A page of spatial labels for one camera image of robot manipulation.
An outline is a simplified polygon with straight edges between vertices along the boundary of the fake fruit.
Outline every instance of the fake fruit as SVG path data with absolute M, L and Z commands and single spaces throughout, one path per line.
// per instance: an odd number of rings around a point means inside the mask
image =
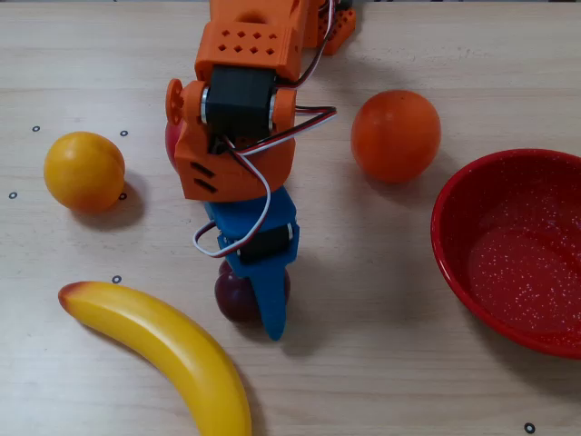
M 165 126 L 165 151 L 167 152 L 167 158 L 170 160 L 173 169 L 176 169 L 175 165 L 175 147 L 180 139 L 180 134 L 182 133 L 183 121 L 175 125 L 168 123 Z
M 124 186 L 119 149 L 99 134 L 74 132 L 58 139 L 44 160 L 44 182 L 55 200 L 81 213 L 111 207 Z
M 216 302 L 220 312 L 232 322 L 259 322 L 259 309 L 250 279 L 241 279 L 232 270 L 228 262 L 224 261 L 218 270 L 220 276 L 214 286 Z M 291 279 L 284 272 L 284 298 L 289 301 L 291 293 Z
M 387 91 L 359 109 L 351 130 L 351 151 L 372 178 L 402 183 L 428 168 L 440 136 L 438 112 L 427 99 L 411 91 Z
M 201 436 L 251 436 L 240 376 L 223 348 L 196 322 L 146 293 L 78 282 L 58 294 L 78 321 L 141 354 L 173 383 Z

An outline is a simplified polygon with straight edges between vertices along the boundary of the bowl rim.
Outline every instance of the bowl rim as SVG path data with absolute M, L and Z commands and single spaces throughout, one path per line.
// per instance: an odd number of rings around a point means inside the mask
M 448 283 L 448 286 L 452 289 L 454 294 L 458 299 L 482 322 L 487 324 L 496 332 L 502 334 L 503 336 L 524 345 L 532 350 L 543 352 L 546 354 L 552 354 L 554 356 L 566 357 L 569 359 L 581 359 L 581 348 L 578 350 L 560 346 L 552 345 L 546 342 L 541 342 L 536 339 L 532 339 L 530 336 L 524 334 L 522 331 L 500 321 L 495 318 L 490 312 L 484 309 L 472 296 L 464 290 L 464 288 L 458 282 L 454 272 L 450 268 L 446 255 L 444 254 L 444 249 L 441 242 L 441 217 L 444 210 L 444 206 L 450 196 L 452 190 L 458 185 L 459 182 L 464 180 L 464 178 L 473 170 L 482 168 L 488 164 L 492 164 L 501 159 L 507 159 L 511 157 L 522 157 L 522 156 L 540 156 L 545 158 L 560 158 L 566 160 L 570 163 L 575 163 L 581 165 L 581 157 L 575 156 L 573 154 L 567 154 L 563 152 L 558 152 L 554 150 L 546 150 L 540 148 L 517 148 L 511 150 L 505 150 L 501 152 L 496 152 L 488 154 L 486 156 L 480 157 L 475 161 L 468 163 L 466 166 L 458 170 L 444 185 L 440 191 L 436 202 L 434 203 L 434 208 L 432 210 L 431 224 L 430 224 L 430 237 L 432 242 L 432 250 L 434 251 L 434 257 L 444 279 Z

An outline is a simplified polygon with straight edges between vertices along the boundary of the speckled red bowl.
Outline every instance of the speckled red bowl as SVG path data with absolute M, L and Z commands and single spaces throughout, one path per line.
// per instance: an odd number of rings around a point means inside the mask
M 581 359 L 581 159 L 522 149 L 470 163 L 436 200 L 431 237 L 478 318 L 533 350 Z

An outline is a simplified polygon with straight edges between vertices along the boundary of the banana tip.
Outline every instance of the banana tip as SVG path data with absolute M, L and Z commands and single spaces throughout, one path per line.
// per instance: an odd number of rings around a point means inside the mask
M 75 293 L 83 283 L 85 282 L 67 284 L 58 292 L 58 301 L 61 303 L 61 306 L 63 306 L 63 309 L 65 309 L 67 312 L 69 312 L 66 308 L 67 299 L 71 296 L 72 293 Z

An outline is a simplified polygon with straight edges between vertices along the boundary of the yellow fruit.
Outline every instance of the yellow fruit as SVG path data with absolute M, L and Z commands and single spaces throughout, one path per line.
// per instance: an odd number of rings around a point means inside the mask
M 202 327 L 152 296 L 118 284 L 78 282 L 58 294 L 83 324 L 122 342 L 165 374 L 201 436 L 251 436 L 246 393 L 223 348 Z
M 44 183 L 71 210 L 99 213 L 123 190 L 125 162 L 119 149 L 99 134 L 74 132 L 58 139 L 44 160 Z

